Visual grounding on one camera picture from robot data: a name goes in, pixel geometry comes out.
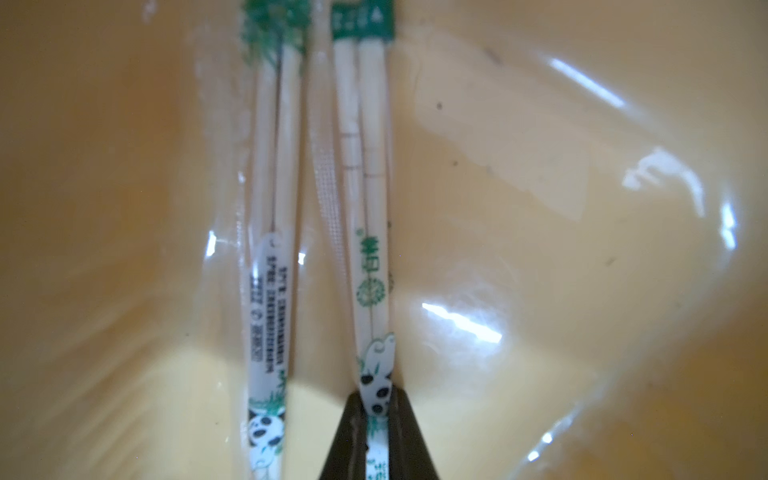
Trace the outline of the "yellow plastic storage box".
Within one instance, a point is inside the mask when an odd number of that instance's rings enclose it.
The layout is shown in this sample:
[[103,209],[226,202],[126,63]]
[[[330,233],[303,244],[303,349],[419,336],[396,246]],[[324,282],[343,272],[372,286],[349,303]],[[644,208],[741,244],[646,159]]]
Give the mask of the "yellow plastic storage box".
[[[1,475],[243,479],[235,1],[1,5]],[[442,479],[767,475],[767,5],[401,1],[398,384]]]

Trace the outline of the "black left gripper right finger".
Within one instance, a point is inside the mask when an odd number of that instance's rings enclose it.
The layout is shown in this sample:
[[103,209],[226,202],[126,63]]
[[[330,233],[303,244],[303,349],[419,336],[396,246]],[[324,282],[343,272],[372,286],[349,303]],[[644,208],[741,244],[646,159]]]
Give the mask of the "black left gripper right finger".
[[390,398],[388,431],[390,479],[439,479],[408,395],[398,386]]

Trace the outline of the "green print chopsticks pair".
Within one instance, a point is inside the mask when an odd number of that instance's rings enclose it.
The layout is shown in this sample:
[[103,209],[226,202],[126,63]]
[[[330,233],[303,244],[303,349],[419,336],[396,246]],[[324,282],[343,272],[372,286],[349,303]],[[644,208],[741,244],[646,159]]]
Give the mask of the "green print chopsticks pair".
[[254,68],[248,240],[248,460],[279,479],[285,449],[308,1],[246,1],[241,38]]

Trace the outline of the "panda chopsticks pair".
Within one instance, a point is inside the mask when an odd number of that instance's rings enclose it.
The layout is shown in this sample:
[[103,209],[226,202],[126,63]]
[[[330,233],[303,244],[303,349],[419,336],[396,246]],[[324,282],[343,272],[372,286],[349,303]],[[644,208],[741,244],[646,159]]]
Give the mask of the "panda chopsticks pair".
[[359,405],[360,479],[396,476],[391,441],[396,335],[391,319],[391,1],[314,1],[311,121],[318,199],[336,250]]

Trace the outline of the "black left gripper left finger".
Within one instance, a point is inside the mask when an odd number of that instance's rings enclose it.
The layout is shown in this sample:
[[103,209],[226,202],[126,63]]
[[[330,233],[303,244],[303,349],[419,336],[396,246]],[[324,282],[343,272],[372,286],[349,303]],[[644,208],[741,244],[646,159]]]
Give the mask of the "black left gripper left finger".
[[367,415],[358,392],[344,406],[320,480],[365,480]]

